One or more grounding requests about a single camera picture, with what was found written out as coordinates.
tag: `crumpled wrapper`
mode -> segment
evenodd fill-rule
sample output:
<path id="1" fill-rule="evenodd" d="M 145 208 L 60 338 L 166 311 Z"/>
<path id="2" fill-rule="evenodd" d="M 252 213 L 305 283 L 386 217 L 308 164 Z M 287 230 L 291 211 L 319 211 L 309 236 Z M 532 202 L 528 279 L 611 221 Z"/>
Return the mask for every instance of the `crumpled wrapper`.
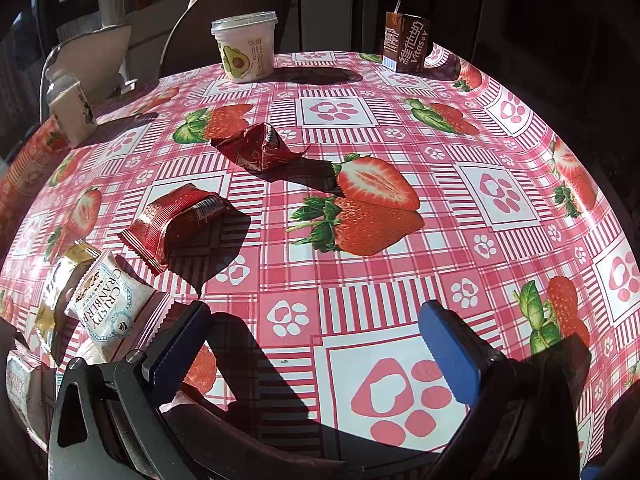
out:
<path id="1" fill-rule="evenodd" d="M 273 126 L 254 124 L 226 139 L 211 139 L 211 145 L 232 163 L 248 171 L 268 171 L 304 155 L 292 152 Z"/>

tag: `avocado label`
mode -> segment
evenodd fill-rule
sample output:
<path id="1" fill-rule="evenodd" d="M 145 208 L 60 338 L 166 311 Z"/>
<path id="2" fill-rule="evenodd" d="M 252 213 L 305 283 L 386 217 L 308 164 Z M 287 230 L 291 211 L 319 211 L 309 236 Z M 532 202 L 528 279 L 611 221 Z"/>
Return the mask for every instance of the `avocado label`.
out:
<path id="1" fill-rule="evenodd" d="M 222 63 L 224 64 L 226 71 L 229 72 L 232 77 L 240 79 L 244 73 L 249 70 L 249 58 L 237 48 L 225 45 L 222 48 L 222 53 Z"/>

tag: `gold snack package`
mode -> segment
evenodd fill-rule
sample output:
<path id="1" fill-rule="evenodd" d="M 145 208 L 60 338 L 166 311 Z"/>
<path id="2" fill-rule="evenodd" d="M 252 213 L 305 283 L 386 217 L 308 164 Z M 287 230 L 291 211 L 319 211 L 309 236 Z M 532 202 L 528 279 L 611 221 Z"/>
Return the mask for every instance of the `gold snack package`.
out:
<path id="1" fill-rule="evenodd" d="M 42 349 L 56 361 L 56 335 L 62 328 L 68 291 L 76 288 L 82 276 L 100 255 L 93 246 L 77 241 L 57 261 L 47 276 L 34 326 Z"/>

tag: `table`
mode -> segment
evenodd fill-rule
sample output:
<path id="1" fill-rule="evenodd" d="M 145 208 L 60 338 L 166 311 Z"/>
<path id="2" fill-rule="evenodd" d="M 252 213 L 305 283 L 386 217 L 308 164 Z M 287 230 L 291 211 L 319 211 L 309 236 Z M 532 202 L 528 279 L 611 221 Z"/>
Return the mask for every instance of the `table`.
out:
<path id="1" fill-rule="evenodd" d="M 90 243 L 122 254 L 177 301 L 196 299 L 192 284 L 204 282 L 201 299 L 212 311 L 241 318 L 255 337 L 262 350 L 252 392 L 257 436 L 381 477 L 419 468 L 421 453 L 441 450 L 467 409 L 418 334 L 420 304 L 439 299 L 520 360 L 534 337 L 513 293 L 535 280 L 544 300 L 550 279 L 566 276 L 593 355 L 576 413 L 584 464 L 598 452 L 606 410 L 638 359 L 639 273 L 620 224 L 556 134 L 500 83 L 437 45 L 421 76 L 376 61 L 347 52 L 282 54 L 273 77 L 250 84 L 229 82 L 215 65 L 105 107 L 92 145 L 73 171 L 42 189 L 4 263 L 0 290 L 17 307 L 14 324 L 25 330 L 37 309 L 50 267 L 42 256 L 47 237 L 79 195 L 97 187 Z M 173 97 L 152 102 L 158 94 Z M 391 163 L 417 193 L 423 227 L 373 256 L 292 244 L 310 231 L 287 232 L 298 224 L 292 213 L 311 194 L 330 196 L 316 170 L 265 180 L 208 142 L 173 140 L 188 112 L 238 103 L 252 105 L 245 120 L 271 123 L 293 151 L 310 146 L 308 160 L 338 163 L 359 153 Z M 176 272 L 154 277 L 116 235 L 148 202 L 187 182 L 228 197 L 244 216 L 176 258 Z M 575 205 L 567 203 L 569 189 L 579 194 Z M 60 371 L 86 333 L 68 322 L 64 337 Z M 220 372 L 206 396 L 220 406 L 234 400 Z M 363 440 L 396 448 L 371 452 Z"/>

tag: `bottle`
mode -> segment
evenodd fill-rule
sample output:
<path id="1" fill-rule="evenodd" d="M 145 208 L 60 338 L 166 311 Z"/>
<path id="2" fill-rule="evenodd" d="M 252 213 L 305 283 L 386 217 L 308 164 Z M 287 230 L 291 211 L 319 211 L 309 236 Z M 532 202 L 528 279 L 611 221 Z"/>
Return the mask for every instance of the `bottle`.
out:
<path id="1" fill-rule="evenodd" d="M 63 68 L 49 78 L 47 103 L 72 148 L 87 140 L 97 128 L 94 113 L 86 100 L 80 80 Z"/>

